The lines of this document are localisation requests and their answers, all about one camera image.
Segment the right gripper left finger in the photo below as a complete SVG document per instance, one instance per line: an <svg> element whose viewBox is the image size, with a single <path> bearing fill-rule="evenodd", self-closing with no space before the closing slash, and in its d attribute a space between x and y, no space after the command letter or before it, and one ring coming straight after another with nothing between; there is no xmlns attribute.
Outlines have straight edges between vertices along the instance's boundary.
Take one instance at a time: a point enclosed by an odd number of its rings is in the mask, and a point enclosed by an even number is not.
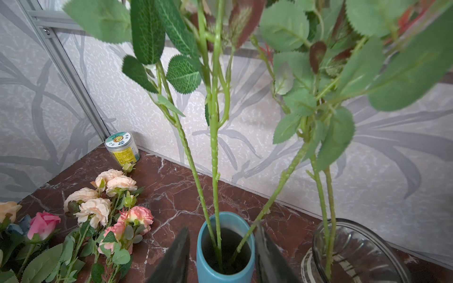
<svg viewBox="0 0 453 283"><path fill-rule="evenodd" d="M184 227L147 283L186 283L190 256L189 229Z"/></svg>

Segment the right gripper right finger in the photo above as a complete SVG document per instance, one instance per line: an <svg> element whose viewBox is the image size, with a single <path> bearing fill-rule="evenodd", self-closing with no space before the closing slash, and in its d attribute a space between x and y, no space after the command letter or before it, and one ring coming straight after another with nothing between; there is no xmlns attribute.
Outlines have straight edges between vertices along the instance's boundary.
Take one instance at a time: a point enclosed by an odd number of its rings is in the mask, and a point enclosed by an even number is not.
<svg viewBox="0 0 453 283"><path fill-rule="evenodd" d="M300 282L277 246L260 224L257 226L255 239L256 273L259 283Z"/></svg>

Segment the cream rose cluster stem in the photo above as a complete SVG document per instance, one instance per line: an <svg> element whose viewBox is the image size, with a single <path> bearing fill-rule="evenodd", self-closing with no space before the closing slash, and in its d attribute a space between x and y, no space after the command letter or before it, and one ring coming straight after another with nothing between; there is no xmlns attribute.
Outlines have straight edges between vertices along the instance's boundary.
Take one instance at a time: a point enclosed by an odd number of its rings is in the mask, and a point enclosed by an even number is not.
<svg viewBox="0 0 453 283"><path fill-rule="evenodd" d="M197 1L197 11L189 20L194 26L199 52L202 57L202 78L206 88L205 113L210 129L212 162L212 191L214 222L211 239L217 257L219 272L224 272L222 258L221 221L218 197L218 132L230 118L231 74L235 52L250 38L258 27L265 1L233 1L228 22L224 21L226 2L217 1L215 15L205 11L203 1Z"/></svg>

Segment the single pink rose stem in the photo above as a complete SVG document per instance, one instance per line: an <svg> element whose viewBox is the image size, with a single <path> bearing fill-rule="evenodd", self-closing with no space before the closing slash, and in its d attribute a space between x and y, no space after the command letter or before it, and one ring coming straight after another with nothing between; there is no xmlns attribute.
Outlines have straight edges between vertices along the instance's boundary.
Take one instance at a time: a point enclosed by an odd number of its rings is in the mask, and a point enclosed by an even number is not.
<svg viewBox="0 0 453 283"><path fill-rule="evenodd" d="M355 132L342 106L346 65L367 42L355 15L360 1L277 1L258 13L258 28L274 55L260 51L273 80L271 94L284 112L273 134L280 144L298 136L304 143L256 217L264 218L295 172L309 160L326 239L326 265L333 264L336 215L330 165L348 148Z"/></svg>

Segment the pink peach rose stem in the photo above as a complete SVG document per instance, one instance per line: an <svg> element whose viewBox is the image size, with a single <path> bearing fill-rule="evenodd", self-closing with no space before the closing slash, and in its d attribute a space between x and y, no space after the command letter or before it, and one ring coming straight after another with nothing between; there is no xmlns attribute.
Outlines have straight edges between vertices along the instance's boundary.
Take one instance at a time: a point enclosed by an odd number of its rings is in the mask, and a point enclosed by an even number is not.
<svg viewBox="0 0 453 283"><path fill-rule="evenodd" d="M122 72L149 93L177 129L192 171L195 162L180 122L172 90L193 93L201 84L202 57L194 26L175 1L68 1L64 12L95 39L111 44L130 41L133 54Z"/></svg>

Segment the cream peach rose stem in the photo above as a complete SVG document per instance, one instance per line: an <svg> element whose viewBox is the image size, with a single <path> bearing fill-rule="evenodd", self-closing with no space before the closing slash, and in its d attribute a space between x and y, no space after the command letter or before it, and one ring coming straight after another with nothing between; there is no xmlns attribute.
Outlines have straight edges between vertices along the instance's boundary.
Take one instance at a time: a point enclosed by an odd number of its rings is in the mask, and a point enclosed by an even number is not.
<svg viewBox="0 0 453 283"><path fill-rule="evenodd" d="M360 2L355 20L368 40L346 65L342 106L366 97L377 112L400 111L422 99L453 64L453 4Z"/></svg>

